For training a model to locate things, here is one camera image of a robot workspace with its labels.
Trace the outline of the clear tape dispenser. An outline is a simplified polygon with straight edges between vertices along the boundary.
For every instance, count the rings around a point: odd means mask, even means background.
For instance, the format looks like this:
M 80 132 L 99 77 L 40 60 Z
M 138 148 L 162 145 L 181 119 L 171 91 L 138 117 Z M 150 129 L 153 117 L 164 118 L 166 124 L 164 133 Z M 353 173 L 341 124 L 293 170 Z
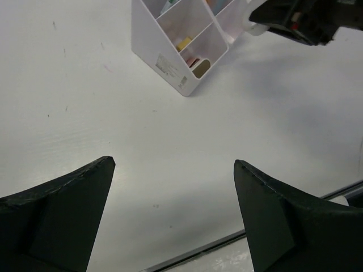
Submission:
M 250 21 L 250 16 L 253 11 L 255 11 L 258 7 L 266 3 L 267 0 L 251 0 L 242 16 L 242 27 L 243 29 L 253 36 L 260 36 L 267 30 L 269 27 L 266 25 L 262 25 L 259 23 L 253 23 Z

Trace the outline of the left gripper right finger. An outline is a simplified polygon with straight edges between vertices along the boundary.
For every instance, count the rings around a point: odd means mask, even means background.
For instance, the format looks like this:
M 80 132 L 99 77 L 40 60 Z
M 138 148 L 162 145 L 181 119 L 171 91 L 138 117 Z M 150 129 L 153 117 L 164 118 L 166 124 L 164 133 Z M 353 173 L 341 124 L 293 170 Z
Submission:
M 362 182 L 316 197 L 234 163 L 255 271 L 361 271 Z

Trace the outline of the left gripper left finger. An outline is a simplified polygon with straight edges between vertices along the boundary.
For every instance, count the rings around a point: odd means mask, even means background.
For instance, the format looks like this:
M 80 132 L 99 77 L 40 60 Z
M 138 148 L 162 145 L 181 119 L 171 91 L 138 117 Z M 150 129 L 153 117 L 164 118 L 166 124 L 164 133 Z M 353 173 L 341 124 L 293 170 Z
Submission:
M 1 271 L 86 271 L 115 170 L 103 156 L 1 198 Z

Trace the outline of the pink mini stapler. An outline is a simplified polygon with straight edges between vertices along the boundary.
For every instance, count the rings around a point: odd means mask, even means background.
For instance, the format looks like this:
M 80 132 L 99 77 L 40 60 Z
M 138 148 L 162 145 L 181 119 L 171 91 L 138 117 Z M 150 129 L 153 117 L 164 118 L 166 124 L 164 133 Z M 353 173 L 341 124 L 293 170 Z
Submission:
M 211 68 L 211 63 L 206 58 L 189 57 L 186 63 L 197 79 L 201 79 Z

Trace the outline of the tan eraser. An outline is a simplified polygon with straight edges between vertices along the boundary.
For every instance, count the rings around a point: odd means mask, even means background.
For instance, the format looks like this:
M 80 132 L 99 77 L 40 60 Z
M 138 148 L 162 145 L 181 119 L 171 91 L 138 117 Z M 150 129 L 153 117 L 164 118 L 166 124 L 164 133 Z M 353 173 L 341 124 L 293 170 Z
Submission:
M 178 52 L 181 52 L 184 48 L 187 47 L 187 45 L 192 41 L 190 37 L 184 38 L 180 43 L 177 44 L 176 50 Z

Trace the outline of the light blue pen case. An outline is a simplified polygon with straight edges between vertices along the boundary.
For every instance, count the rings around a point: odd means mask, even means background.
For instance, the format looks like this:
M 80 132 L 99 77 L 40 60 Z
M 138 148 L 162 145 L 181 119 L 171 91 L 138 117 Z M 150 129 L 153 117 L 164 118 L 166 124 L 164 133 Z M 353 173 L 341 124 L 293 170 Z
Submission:
M 164 4 L 163 8 L 160 11 L 160 16 L 163 15 L 166 11 L 168 11 L 171 7 L 176 5 L 180 0 L 167 0 Z

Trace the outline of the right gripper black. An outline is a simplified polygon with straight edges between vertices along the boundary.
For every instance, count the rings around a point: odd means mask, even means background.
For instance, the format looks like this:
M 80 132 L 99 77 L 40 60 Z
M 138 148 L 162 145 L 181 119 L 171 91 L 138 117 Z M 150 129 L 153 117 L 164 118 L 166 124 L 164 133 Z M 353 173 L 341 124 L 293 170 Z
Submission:
M 339 28 L 362 31 L 362 1 L 266 1 L 250 21 L 305 45 L 327 45 Z

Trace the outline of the pink orange highlighter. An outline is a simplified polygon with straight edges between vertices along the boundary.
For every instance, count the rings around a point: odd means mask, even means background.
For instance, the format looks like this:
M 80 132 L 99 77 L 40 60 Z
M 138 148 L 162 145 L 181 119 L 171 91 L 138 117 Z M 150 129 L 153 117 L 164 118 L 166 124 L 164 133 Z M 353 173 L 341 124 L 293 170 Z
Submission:
M 220 13 L 232 0 L 206 0 L 213 15 Z

